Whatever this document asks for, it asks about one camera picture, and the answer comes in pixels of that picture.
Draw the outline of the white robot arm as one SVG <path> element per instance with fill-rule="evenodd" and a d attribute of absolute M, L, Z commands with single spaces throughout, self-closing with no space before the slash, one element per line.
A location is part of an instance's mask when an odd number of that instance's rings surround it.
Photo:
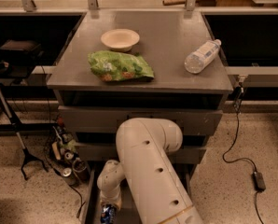
<path fill-rule="evenodd" d="M 97 180 L 101 207 L 121 208 L 125 180 L 142 224 L 203 224 L 167 157 L 182 142 L 182 131 L 170 120 L 124 121 L 116 134 L 118 159 L 107 161 Z"/>

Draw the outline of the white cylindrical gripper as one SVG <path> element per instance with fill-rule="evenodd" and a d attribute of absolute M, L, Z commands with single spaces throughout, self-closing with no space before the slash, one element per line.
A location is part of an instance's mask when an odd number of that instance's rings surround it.
<path fill-rule="evenodd" d="M 121 190 L 113 190 L 113 191 L 100 191 L 100 206 L 103 207 L 106 204 L 114 205 L 118 211 L 121 210 L 122 206 L 122 198 L 121 198 Z"/>

